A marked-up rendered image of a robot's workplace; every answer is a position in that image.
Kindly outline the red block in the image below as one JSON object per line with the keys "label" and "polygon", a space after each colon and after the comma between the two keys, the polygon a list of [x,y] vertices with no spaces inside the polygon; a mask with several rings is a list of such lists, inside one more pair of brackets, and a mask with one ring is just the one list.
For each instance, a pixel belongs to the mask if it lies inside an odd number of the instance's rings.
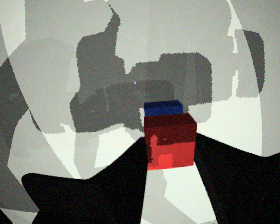
{"label": "red block", "polygon": [[144,117],[147,171],[192,166],[196,131],[189,113]]}

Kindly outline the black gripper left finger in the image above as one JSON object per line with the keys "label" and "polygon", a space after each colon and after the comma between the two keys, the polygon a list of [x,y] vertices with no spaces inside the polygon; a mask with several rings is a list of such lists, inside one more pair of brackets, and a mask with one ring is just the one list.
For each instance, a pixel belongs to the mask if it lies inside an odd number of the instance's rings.
{"label": "black gripper left finger", "polygon": [[97,218],[106,224],[141,224],[146,178],[146,143],[141,136],[89,179],[26,173],[21,182],[39,209]]}

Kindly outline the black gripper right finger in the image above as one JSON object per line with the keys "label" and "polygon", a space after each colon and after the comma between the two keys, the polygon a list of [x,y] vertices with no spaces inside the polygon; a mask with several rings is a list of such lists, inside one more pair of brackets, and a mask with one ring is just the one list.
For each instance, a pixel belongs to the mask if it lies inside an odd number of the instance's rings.
{"label": "black gripper right finger", "polygon": [[280,152],[256,156],[199,132],[194,161],[217,224],[249,224],[280,178]]}

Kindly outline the blue block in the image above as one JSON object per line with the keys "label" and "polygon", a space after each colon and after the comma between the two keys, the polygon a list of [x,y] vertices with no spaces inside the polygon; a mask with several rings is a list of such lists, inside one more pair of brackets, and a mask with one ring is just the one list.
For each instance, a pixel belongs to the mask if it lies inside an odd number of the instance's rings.
{"label": "blue block", "polygon": [[184,106],[177,101],[162,101],[144,103],[144,117],[167,116],[167,114],[182,114]]}

